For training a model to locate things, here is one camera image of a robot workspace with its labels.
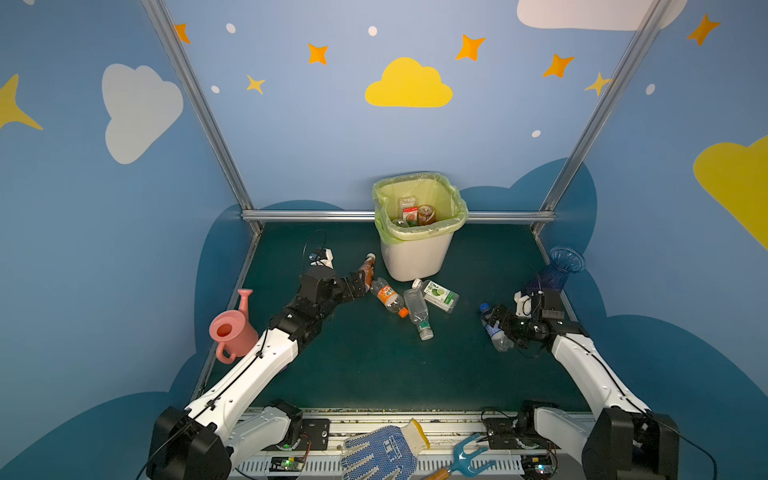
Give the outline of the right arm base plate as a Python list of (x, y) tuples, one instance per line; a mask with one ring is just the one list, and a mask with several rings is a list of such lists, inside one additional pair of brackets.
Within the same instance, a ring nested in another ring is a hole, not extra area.
[(515, 419), (484, 418), (486, 441), (492, 450), (535, 450), (541, 445), (535, 438), (525, 436), (515, 429)]

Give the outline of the brown Nescafe coffee bottle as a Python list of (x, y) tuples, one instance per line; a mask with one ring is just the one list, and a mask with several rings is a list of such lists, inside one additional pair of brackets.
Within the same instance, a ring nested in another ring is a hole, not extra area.
[(368, 253), (366, 255), (366, 258), (363, 264), (359, 268), (366, 292), (368, 292), (372, 288), (375, 262), (376, 262), (376, 255), (374, 253)]

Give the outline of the pink label square bottle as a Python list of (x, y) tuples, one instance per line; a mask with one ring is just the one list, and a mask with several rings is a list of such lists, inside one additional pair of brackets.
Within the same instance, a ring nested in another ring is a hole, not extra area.
[(408, 227), (418, 225), (419, 205), (415, 196), (401, 197), (398, 200), (401, 218)]

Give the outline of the clear bottle white label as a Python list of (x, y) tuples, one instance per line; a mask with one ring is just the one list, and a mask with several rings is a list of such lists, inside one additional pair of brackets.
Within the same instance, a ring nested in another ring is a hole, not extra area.
[(404, 292), (406, 308), (409, 310), (409, 318), (416, 326), (419, 338), (422, 341), (431, 340), (434, 332), (429, 322), (429, 312), (423, 294), (419, 289), (411, 288)]

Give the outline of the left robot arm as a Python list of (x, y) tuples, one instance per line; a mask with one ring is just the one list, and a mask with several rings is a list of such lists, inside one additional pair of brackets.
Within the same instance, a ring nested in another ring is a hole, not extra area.
[(295, 297), (272, 316), (245, 357), (188, 406), (169, 407), (156, 419), (148, 459), (137, 476), (226, 479), (258, 451), (282, 442), (298, 415), (296, 408), (278, 403), (248, 421), (242, 414), (319, 335), (335, 308), (363, 297), (370, 284), (364, 268), (339, 276), (327, 260), (311, 264)]

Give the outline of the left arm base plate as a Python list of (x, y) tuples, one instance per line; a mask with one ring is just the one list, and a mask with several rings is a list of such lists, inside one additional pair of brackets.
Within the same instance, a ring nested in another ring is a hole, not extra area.
[(296, 435), (291, 434), (287, 440), (264, 448), (264, 451), (325, 451), (330, 440), (331, 421), (327, 418), (310, 418), (303, 420)]

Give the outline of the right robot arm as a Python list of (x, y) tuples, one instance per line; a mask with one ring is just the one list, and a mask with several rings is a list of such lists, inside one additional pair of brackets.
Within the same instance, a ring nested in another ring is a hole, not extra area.
[(515, 304), (480, 307), (491, 338), (526, 349), (537, 343), (570, 375), (592, 418), (579, 420), (545, 401), (527, 400), (515, 428), (559, 447), (588, 479), (675, 479), (680, 435), (667, 415), (655, 414), (618, 378), (586, 329), (570, 319), (558, 291), (518, 292)]

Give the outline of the orange label clear bottle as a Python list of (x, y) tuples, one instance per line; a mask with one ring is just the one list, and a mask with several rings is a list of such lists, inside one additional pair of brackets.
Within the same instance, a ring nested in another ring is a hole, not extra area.
[(385, 279), (375, 278), (371, 284), (371, 291), (389, 312), (400, 318), (409, 316), (403, 297)]

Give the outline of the green white label bottle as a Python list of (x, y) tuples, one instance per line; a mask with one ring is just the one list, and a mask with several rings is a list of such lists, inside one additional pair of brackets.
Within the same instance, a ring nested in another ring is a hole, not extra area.
[(433, 280), (417, 278), (413, 281), (412, 287), (420, 290), (427, 303), (430, 303), (440, 310), (450, 314), (454, 311), (459, 295)]

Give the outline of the small blue label bottle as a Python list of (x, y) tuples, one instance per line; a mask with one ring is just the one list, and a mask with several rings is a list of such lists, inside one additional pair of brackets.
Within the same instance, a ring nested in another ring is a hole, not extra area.
[(514, 348), (514, 343), (506, 336), (500, 328), (499, 321), (492, 318), (492, 308), (488, 303), (482, 303), (479, 306), (481, 323), (489, 336), (494, 348), (499, 352), (507, 352)]

